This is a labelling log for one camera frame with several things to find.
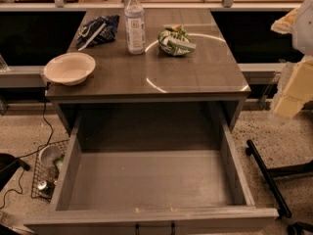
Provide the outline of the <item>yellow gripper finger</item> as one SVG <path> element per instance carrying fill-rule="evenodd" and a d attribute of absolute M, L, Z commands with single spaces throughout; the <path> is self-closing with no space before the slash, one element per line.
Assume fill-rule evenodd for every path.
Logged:
<path fill-rule="evenodd" d="M 293 118 L 313 99 L 313 57 L 304 56 L 283 68 L 278 91 L 271 103 L 271 112 L 279 118 Z"/>
<path fill-rule="evenodd" d="M 295 8 L 280 19 L 274 21 L 271 25 L 271 30 L 281 34 L 291 33 L 297 12 L 298 9 Z"/>

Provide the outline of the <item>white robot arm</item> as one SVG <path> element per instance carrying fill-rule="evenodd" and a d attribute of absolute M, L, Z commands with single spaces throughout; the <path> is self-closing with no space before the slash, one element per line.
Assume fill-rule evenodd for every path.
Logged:
<path fill-rule="evenodd" d="M 296 64 L 287 63 L 278 81 L 271 112 L 279 118 L 293 118 L 313 99 L 313 0 L 304 0 L 275 21 L 271 30 L 291 35 L 292 47 L 303 54 Z"/>

